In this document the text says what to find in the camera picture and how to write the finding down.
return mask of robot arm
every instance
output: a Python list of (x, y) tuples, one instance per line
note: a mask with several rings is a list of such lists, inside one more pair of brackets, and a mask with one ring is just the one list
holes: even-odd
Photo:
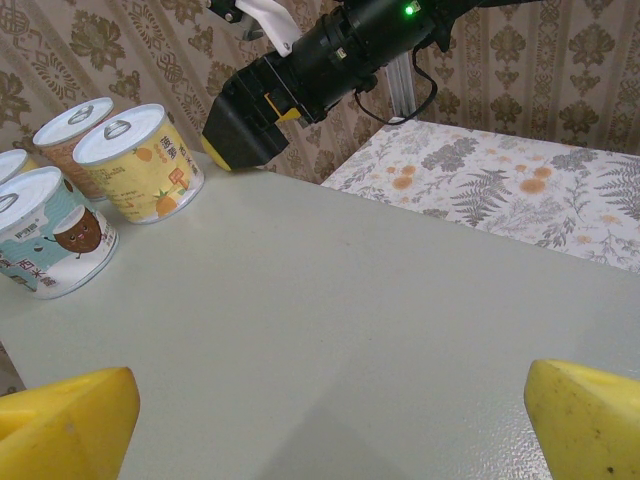
[(233, 74), (213, 103), (202, 143), (222, 168), (265, 165), (288, 145), (278, 122), (324, 120), (345, 94), (373, 89), (376, 71), (407, 50), (414, 60), (434, 42), (447, 51), (455, 20), (472, 8), (538, 0), (338, 1), (301, 35), (273, 0), (212, 0), (209, 9), (236, 36), (264, 33), (276, 48)]

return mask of pineapple illustration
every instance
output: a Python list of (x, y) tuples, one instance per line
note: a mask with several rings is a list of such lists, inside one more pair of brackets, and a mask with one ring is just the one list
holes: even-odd
[(154, 195), (154, 198), (157, 200), (156, 212), (158, 212), (159, 217), (164, 217), (178, 208), (178, 204), (169, 196), (169, 191), (163, 192), (160, 190), (159, 192), (159, 195)]

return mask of coconut illustration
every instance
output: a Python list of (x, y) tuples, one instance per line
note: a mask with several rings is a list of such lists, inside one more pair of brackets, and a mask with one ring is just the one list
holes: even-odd
[(95, 215), (84, 205), (78, 205), (54, 228), (53, 237), (58, 245), (80, 258), (98, 248), (102, 231)]

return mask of beige wall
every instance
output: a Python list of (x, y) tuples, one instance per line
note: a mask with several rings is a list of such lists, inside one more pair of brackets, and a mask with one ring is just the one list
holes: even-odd
[[(439, 123), (640, 153), (640, 2), (545, 0), (460, 19), (419, 62)], [(418, 98), (427, 84), (417, 82)]]
[[(320, 0), (286, 0), (303, 30)], [(34, 151), (35, 131), (56, 114), (99, 96), (120, 109), (163, 104), (187, 143), (199, 132), (213, 98), (236, 68), (266, 52), (213, 26), (204, 0), (0, 0), (0, 148)], [(365, 106), (390, 115), (386, 81)], [(324, 180), (379, 125), (351, 98), (322, 124), (284, 127), (292, 145), (270, 170)]]

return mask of white can lid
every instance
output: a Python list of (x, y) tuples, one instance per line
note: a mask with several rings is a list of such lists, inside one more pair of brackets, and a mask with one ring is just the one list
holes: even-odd
[(113, 110), (109, 97), (89, 100), (47, 122), (33, 137), (38, 147), (49, 147), (84, 133), (100, 123)]
[(0, 232), (21, 222), (49, 200), (61, 182), (60, 169), (44, 167), (0, 185)]
[(73, 160), (80, 165), (98, 165), (117, 158), (144, 143), (164, 119), (164, 107), (157, 103), (126, 110), (87, 133), (73, 150)]
[(0, 153), (0, 185), (13, 177), (27, 163), (25, 150), (9, 150)]

